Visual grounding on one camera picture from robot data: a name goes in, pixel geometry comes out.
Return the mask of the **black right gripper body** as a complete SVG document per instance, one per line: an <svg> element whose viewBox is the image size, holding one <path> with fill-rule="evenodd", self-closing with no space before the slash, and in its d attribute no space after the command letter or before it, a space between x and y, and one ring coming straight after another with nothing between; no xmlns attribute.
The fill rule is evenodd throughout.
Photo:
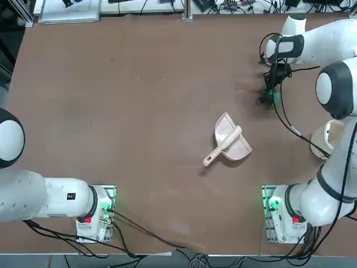
<svg viewBox="0 0 357 268"><path fill-rule="evenodd" d="M270 70L264 73L264 81L267 87L276 87L281 84L286 78L292 76L290 64L278 63L273 64Z"/></svg>

